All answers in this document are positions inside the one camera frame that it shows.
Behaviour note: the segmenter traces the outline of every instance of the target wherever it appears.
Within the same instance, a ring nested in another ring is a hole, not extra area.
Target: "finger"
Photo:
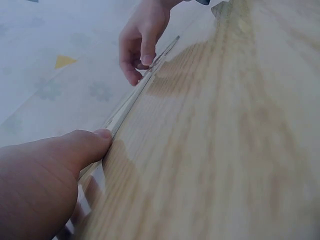
[[[132,49],[131,41],[121,35],[119,38],[119,65],[129,83],[135,86],[141,80],[142,75],[133,66],[133,56],[130,49]]]
[[[107,153],[111,142],[111,132],[107,129],[95,133],[76,130],[55,139],[56,146],[63,149],[62,163],[68,166],[76,179],[80,170],[99,161]]]
[[[140,59],[136,59],[133,61],[133,66],[136,68],[136,69],[139,69],[139,70],[148,70],[149,69],[149,66],[145,66],[141,63],[141,60]]]
[[[141,62],[145,66],[150,66],[156,56],[157,34],[152,28],[142,33],[141,42]]]

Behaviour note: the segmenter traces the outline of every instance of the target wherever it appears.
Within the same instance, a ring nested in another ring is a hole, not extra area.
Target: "hand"
[[[0,239],[52,239],[74,211],[80,170],[111,142],[106,129],[77,130],[0,148]]]
[[[173,5],[161,0],[143,0],[119,36],[119,64],[133,86],[156,57],[156,43],[164,33]]]

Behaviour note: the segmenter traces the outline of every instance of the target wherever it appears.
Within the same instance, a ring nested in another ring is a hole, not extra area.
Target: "gray flower pattern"
[[[61,84],[50,80],[46,83],[45,80],[41,80],[40,82],[35,84],[35,87],[38,91],[35,93],[36,96],[40,97],[42,100],[49,99],[51,101],[56,100],[56,97],[61,95]]]
[[[90,95],[99,102],[108,102],[112,96],[108,85],[103,81],[96,81],[89,87]]]

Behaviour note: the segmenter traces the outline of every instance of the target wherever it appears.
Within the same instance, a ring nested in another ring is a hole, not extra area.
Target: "fingernail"
[[[111,131],[109,131],[108,129],[105,129],[105,128],[96,130],[96,131],[94,131],[94,133],[99,135],[99,137],[101,137],[103,139],[111,138]]]
[[[141,62],[144,66],[150,66],[153,61],[154,61],[154,58],[151,55],[146,55],[142,58]]]

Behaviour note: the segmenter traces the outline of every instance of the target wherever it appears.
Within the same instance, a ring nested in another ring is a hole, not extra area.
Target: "wooden surface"
[[[319,239],[320,2],[223,2],[166,60],[80,180],[76,239]]]

